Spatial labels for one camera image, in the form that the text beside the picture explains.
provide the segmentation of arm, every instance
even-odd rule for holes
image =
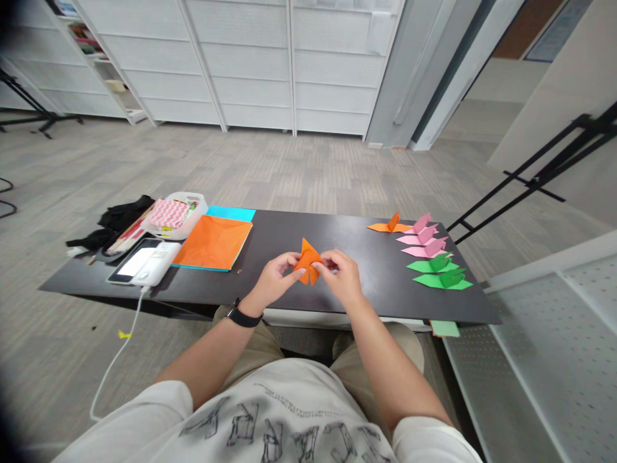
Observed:
[[[298,263],[299,258],[299,253],[289,252],[268,262],[253,290],[240,302],[240,311],[259,317],[306,272],[306,269],[299,269],[283,276],[287,268]],[[182,381],[193,397],[193,409],[198,409],[216,395],[253,331],[255,328],[244,328],[224,318],[165,368],[154,383]]]
[[[326,251],[321,258],[325,265],[315,262],[313,266],[349,316],[362,364],[388,428],[394,430],[399,421],[411,416],[434,417],[452,426],[430,384],[364,297],[358,264],[339,250]]]

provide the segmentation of white cable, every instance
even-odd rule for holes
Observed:
[[[144,286],[143,288],[141,288],[141,292],[139,294],[139,301],[137,302],[137,311],[135,312],[135,318],[133,318],[133,325],[130,327],[129,337],[127,338],[126,341],[124,341],[124,344],[122,345],[122,347],[120,347],[120,350],[118,351],[114,359],[111,361],[111,363],[107,367],[107,371],[103,375],[103,379],[101,379],[101,383],[98,385],[98,389],[96,390],[96,394],[94,395],[94,399],[92,400],[92,405],[90,406],[90,419],[92,421],[98,422],[102,420],[102,418],[99,418],[98,416],[95,416],[94,414],[94,408],[96,406],[96,401],[98,400],[98,396],[101,394],[101,390],[103,389],[103,385],[105,384],[105,380],[107,379],[107,375],[109,374],[111,367],[114,366],[114,363],[116,362],[118,357],[120,357],[120,354],[122,353],[124,348],[131,341],[131,339],[133,339],[133,332],[135,331],[135,325],[137,324],[137,317],[139,316],[139,311],[141,310],[141,300],[143,299],[143,295],[147,293],[149,290],[150,290],[150,286]]]

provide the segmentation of white basket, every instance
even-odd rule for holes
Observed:
[[[180,225],[180,227],[169,231],[158,230],[157,226],[150,223],[150,215],[152,214],[152,212],[150,212],[145,218],[141,227],[146,232],[151,233],[152,235],[155,235],[159,238],[163,238],[165,240],[179,241],[187,239],[197,221],[201,218],[202,215],[208,212],[208,205],[206,204],[206,200],[204,199],[204,197],[198,193],[176,192],[166,197],[165,201],[173,201],[174,199],[177,199],[178,201],[182,201],[187,204],[191,202],[197,202],[197,207],[195,207],[195,210],[191,213],[191,215],[188,216],[184,223]]]

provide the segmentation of smartwatch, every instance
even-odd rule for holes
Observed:
[[[225,316],[227,318],[230,318],[232,322],[240,325],[241,327],[255,328],[257,325],[259,325],[259,322],[261,321],[263,315],[260,315],[259,317],[249,317],[248,315],[240,312],[240,309],[238,308],[239,303],[240,298],[236,298],[236,302],[231,305],[231,307],[229,308],[229,312],[227,312],[227,315]]]

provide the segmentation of black cloth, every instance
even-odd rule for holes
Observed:
[[[98,225],[103,227],[101,230],[93,231],[86,238],[67,241],[66,245],[69,248],[83,246],[89,251],[106,249],[153,204],[154,200],[150,196],[142,195],[134,203],[107,208],[107,212],[98,221]]]

